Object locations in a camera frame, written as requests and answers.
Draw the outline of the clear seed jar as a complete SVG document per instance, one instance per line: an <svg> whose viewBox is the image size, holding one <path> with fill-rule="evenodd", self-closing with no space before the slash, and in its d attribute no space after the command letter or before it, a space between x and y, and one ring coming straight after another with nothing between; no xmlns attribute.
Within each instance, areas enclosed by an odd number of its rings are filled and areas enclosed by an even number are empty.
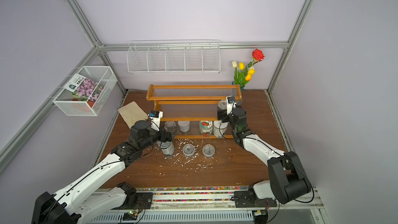
<svg viewBox="0 0 398 224"><path fill-rule="evenodd" d="M175 132L178 129L178 127L175 121L166 121L164 124L164 129L167 132Z"/></svg>
<svg viewBox="0 0 398 224"><path fill-rule="evenodd" d="M182 152L187 158L192 158L195 155L195 146L193 144L186 144Z"/></svg>
<svg viewBox="0 0 398 224"><path fill-rule="evenodd" d="M220 100L217 106L217 111L226 112L227 111L227 100Z"/></svg>
<svg viewBox="0 0 398 224"><path fill-rule="evenodd" d="M211 144L206 144L202 148L202 153L205 158L212 158L215 154L215 148Z"/></svg>
<svg viewBox="0 0 398 224"><path fill-rule="evenodd" d="M178 121L180 132L189 132L191 129L190 121Z"/></svg>

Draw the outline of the green label tin can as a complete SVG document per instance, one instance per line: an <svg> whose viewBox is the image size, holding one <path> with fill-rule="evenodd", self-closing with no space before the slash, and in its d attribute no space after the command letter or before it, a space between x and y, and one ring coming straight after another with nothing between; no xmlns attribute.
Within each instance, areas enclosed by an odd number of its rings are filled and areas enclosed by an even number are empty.
<svg viewBox="0 0 398 224"><path fill-rule="evenodd" d="M162 153L166 156L166 157L170 157L174 154L175 152L175 147L173 142L171 141L167 141L167 142L161 142L158 141L158 145L162 151Z"/></svg>

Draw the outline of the wooden three-tier shelf rack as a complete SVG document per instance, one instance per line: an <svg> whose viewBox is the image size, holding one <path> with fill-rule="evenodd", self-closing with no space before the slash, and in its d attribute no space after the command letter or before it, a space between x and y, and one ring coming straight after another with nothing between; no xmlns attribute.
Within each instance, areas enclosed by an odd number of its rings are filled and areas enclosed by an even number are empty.
<svg viewBox="0 0 398 224"><path fill-rule="evenodd" d="M190 121L190 132L178 132L177 139L200 139L199 122L216 121L219 101L237 99L239 90L238 85L150 85L146 99L153 101L155 111L163 112L162 122Z"/></svg>

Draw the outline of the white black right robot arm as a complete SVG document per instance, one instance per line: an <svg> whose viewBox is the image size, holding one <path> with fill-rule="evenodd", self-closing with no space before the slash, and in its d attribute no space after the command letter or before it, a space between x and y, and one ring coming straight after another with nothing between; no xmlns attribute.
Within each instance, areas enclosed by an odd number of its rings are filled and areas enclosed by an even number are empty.
<svg viewBox="0 0 398 224"><path fill-rule="evenodd" d="M297 201L305 194L315 193L298 155L293 151L279 150L262 140L249 128L243 108L218 110L217 118L231 126L233 140L238 146L268 167L269 179L255 183L248 191L255 200L273 197L279 203L286 204Z"/></svg>

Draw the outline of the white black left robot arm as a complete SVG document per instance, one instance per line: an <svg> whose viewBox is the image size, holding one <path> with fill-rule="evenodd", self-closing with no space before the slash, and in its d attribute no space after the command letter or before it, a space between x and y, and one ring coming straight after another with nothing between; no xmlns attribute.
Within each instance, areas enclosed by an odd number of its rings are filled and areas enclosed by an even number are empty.
<svg viewBox="0 0 398 224"><path fill-rule="evenodd" d="M128 139L95 167L57 192L40 195L35 201L32 223L86 224L111 209L123 205L134 207L137 204L136 189L128 183L121 183L91 200L88 197L113 176L141 159L146 148L156 142L172 142L174 138L173 132L162 130L154 122L136 122L130 128Z"/></svg>

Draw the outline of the purple flower seed packet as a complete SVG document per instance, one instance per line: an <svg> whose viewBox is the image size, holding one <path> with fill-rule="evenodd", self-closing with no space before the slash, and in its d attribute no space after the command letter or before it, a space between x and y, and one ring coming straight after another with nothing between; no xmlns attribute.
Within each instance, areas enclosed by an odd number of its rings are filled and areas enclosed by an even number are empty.
<svg viewBox="0 0 398 224"><path fill-rule="evenodd" d="M86 76L75 74L63 88L69 91L78 101L95 103L100 97L104 86Z"/></svg>

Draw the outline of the white lid Ideal can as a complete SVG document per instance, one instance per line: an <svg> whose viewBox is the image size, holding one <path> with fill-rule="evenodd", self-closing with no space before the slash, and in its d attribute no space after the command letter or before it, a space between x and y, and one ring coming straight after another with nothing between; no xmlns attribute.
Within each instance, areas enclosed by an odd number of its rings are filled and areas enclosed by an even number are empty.
<svg viewBox="0 0 398 224"><path fill-rule="evenodd" d="M215 137L222 139L228 128L227 122L222 122L221 120L216 120L213 122L213 134Z"/></svg>

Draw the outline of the strawberry label can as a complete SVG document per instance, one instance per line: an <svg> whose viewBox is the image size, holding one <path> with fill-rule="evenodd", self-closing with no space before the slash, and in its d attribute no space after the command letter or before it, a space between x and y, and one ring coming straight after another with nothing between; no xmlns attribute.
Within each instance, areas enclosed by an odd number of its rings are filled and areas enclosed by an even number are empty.
<svg viewBox="0 0 398 224"><path fill-rule="evenodd" d="M213 133L213 122L209 120L203 120L199 122L199 128L203 137L210 137Z"/></svg>

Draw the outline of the blue ribbed glass vase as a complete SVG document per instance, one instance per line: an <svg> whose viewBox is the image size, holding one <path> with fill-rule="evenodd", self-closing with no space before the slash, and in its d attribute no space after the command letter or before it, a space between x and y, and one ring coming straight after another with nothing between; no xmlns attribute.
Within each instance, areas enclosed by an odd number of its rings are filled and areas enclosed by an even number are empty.
<svg viewBox="0 0 398 224"><path fill-rule="evenodd" d="M239 94L238 94L238 97L236 99L236 104L237 105L242 105L242 103L243 103L243 90L244 90L244 87L240 87Z"/></svg>

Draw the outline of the cream work glove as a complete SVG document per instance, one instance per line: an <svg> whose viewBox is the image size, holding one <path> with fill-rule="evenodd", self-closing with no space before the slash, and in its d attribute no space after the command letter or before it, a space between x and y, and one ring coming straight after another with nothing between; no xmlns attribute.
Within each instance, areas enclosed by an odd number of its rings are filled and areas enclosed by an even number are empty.
<svg viewBox="0 0 398 224"><path fill-rule="evenodd" d="M134 126L136 122L148 119L148 114L145 113L135 101L119 108L118 113L129 129Z"/></svg>

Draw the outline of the yellow and white tulips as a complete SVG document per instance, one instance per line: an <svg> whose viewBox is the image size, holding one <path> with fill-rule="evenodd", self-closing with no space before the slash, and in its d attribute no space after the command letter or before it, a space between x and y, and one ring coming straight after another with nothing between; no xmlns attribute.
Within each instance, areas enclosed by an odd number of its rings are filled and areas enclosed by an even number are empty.
<svg viewBox="0 0 398 224"><path fill-rule="evenodd" d="M249 81L251 81L254 73L256 72L254 69L254 65L256 61L252 60L247 65L244 63L237 63L236 61L232 61L232 67L234 68L234 77L232 84L239 85L241 89L243 89Z"/></svg>

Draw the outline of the red rose flower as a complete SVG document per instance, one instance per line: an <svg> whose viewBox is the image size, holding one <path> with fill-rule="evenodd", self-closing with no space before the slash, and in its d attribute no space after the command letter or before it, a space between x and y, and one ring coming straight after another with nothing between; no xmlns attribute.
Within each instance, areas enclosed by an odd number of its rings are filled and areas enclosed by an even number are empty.
<svg viewBox="0 0 398 224"><path fill-rule="evenodd" d="M260 62L260 61L264 60L265 56L261 50L255 49L252 52L252 58L255 62Z"/></svg>

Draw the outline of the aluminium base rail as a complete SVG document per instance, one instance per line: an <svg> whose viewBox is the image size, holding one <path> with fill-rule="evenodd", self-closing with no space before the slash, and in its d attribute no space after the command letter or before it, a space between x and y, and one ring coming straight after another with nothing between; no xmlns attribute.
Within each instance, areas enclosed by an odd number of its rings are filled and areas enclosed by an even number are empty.
<svg viewBox="0 0 398 224"><path fill-rule="evenodd" d="M328 224L330 220L318 194L306 194L276 207L237 208L235 191L247 186L139 188L153 193L150 209L111 209L86 224L260 223Z"/></svg>

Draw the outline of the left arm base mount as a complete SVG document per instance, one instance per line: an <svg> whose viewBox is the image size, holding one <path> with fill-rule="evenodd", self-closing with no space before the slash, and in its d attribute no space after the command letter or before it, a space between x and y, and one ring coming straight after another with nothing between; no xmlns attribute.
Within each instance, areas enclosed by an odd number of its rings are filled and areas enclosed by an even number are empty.
<svg viewBox="0 0 398 224"><path fill-rule="evenodd" d="M153 200L153 193L151 192L137 192L137 189L132 187L127 182L122 182L117 185L117 188L123 190L126 194L126 199L121 206L115 209L150 209Z"/></svg>

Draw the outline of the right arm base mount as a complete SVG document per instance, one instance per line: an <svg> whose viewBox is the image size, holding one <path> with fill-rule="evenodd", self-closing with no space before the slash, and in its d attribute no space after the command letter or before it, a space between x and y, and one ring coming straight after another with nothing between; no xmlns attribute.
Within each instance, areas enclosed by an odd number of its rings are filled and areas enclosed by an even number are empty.
<svg viewBox="0 0 398 224"><path fill-rule="evenodd" d="M273 200L272 198L258 198L253 189L235 191L231 197L231 201L235 203L235 207L237 208L269 208L277 206L276 200Z"/></svg>

